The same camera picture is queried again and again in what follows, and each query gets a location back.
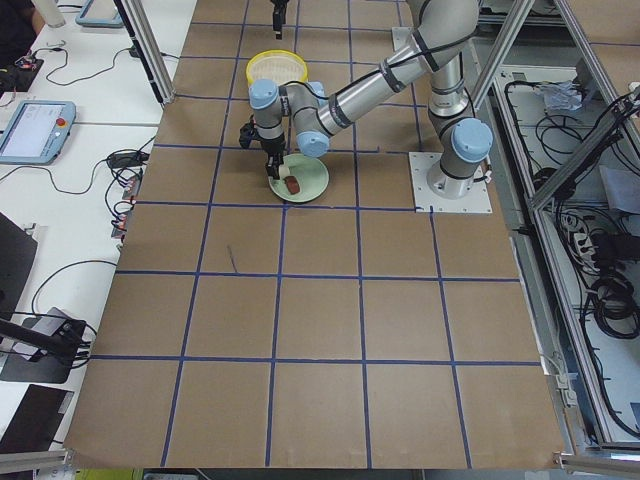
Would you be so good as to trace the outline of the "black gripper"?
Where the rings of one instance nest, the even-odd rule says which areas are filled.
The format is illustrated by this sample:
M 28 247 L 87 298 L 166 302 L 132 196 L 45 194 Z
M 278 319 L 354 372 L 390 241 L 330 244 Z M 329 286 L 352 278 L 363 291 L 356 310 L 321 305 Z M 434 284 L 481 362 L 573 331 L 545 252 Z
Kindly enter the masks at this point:
M 273 4 L 272 28 L 275 38 L 281 40 L 285 24 L 285 0 L 271 0 L 271 3 Z M 274 180 L 280 180 L 280 169 L 284 165 L 284 151 L 286 148 L 285 136 L 279 135 L 271 139 L 261 138 L 260 144 L 267 154 L 267 162 L 265 164 L 267 175 Z

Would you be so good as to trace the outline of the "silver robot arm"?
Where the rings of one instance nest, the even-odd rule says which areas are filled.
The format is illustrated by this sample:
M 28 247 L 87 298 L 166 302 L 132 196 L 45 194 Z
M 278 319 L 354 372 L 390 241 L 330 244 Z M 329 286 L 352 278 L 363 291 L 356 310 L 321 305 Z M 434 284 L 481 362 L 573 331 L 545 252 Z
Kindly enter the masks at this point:
M 473 113 L 460 64 L 463 47 L 478 24 L 479 6 L 470 0 L 424 0 L 410 2 L 409 8 L 413 28 L 403 45 L 374 70 L 329 96 L 306 82 L 252 83 L 253 114 L 240 130 L 239 143 L 248 148 L 259 141 L 270 178 L 284 177 L 284 118 L 293 126 L 299 150 L 319 158 L 328 151 L 331 137 L 427 76 L 428 115 L 443 147 L 427 173 L 427 184 L 441 198 L 454 200 L 468 193 L 493 144 L 491 129 Z

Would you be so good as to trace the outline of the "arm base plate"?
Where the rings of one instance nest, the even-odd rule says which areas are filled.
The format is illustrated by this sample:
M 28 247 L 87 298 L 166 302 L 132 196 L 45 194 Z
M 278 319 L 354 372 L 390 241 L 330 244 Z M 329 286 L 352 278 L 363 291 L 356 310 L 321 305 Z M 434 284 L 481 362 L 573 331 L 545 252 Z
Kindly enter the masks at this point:
M 448 177 L 438 152 L 410 152 L 414 209 L 423 213 L 491 214 L 485 172 L 480 164 L 471 178 Z
M 387 59 L 392 65 L 404 61 L 419 52 L 410 27 L 393 27 L 391 30 L 393 54 Z

